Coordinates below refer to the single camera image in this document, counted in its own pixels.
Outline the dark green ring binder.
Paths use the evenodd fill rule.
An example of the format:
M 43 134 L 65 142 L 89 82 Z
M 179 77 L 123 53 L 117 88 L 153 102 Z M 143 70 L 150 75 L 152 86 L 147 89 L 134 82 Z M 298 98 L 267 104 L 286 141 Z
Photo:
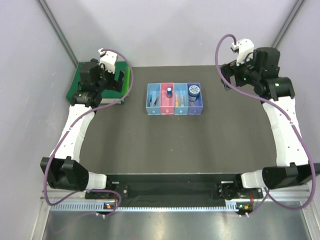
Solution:
M 124 61 L 115 64 L 115 73 L 108 72 L 96 59 L 78 64 L 66 98 L 75 104 L 96 108 L 121 99 L 129 90 L 130 67 Z

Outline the blue pen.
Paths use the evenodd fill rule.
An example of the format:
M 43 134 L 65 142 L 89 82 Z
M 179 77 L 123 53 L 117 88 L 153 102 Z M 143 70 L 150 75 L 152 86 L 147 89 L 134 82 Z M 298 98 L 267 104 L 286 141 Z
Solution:
M 151 94 L 150 95 L 150 98 L 149 98 L 149 107 L 152 107 L 152 105 L 153 105 L 153 95 Z

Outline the light green plastic folder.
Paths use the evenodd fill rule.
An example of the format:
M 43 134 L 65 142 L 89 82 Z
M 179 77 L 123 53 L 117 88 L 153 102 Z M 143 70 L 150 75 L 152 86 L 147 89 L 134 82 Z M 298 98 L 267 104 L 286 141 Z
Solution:
M 131 69 L 127 65 L 124 69 L 124 78 L 123 78 L 123 86 L 122 86 L 122 96 L 125 96 L 130 88 L 131 84 Z

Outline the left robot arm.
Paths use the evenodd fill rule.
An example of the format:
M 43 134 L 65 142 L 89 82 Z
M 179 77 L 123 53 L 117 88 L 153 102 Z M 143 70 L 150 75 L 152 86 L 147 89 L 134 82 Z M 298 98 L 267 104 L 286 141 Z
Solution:
M 108 177 L 88 171 L 80 164 L 80 152 L 87 129 L 96 115 L 106 90 L 122 92 L 124 70 L 116 71 L 118 57 L 107 54 L 84 62 L 78 69 L 78 82 L 69 102 L 69 114 L 60 140 L 49 157 L 40 162 L 44 188 L 82 192 L 96 190 L 102 198 L 114 191 Z

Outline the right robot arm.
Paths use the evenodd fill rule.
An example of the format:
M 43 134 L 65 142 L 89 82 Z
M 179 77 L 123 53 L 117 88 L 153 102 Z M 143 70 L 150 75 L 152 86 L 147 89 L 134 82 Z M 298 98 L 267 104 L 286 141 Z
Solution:
M 296 117 L 293 84 L 288 77 L 280 77 L 280 52 L 273 47 L 244 47 L 233 45 L 237 59 L 220 67 L 221 81 L 226 89 L 238 90 L 253 86 L 255 99 L 261 102 L 272 130 L 276 165 L 237 175 L 233 192 L 245 198 L 253 188 L 281 189 L 311 183 L 316 185 L 320 165 L 310 162 L 304 149 Z M 235 78 L 235 86 L 230 78 Z

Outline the purple plastic bin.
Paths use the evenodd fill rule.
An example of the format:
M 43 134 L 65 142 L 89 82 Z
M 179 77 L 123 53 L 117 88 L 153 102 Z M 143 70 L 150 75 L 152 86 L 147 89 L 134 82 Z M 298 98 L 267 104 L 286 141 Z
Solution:
M 203 111 L 203 99 L 201 85 L 198 82 L 187 83 L 188 115 L 200 115 Z

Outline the small blue capped bottle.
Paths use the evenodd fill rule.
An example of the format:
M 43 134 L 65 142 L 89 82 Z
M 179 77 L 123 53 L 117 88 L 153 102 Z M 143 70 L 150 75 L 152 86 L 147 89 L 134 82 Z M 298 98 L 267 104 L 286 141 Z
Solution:
M 173 89 L 171 87 L 168 87 L 166 89 L 166 97 L 170 99 L 172 96 L 173 96 Z

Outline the blue capped glue stick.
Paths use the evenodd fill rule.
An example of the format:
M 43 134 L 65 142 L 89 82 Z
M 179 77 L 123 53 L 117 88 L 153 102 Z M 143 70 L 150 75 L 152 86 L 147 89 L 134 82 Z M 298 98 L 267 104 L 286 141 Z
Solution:
M 186 106 L 186 92 L 181 91 L 180 93 L 180 106 L 185 107 Z

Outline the blue round tape dispenser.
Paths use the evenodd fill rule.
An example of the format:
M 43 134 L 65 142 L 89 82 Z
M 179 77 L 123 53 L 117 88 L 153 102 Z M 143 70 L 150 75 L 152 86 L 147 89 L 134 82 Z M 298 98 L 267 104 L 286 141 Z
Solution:
M 196 84 L 191 84 L 188 86 L 188 99 L 192 102 L 196 101 L 199 97 L 201 89 Z

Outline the pink orange highlighter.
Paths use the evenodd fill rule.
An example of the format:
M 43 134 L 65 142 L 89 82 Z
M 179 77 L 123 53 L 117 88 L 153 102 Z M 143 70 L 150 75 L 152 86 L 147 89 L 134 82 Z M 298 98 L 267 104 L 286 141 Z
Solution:
M 179 102 L 179 95 L 175 94 L 175 107 L 179 107 L 180 106 L 180 102 Z

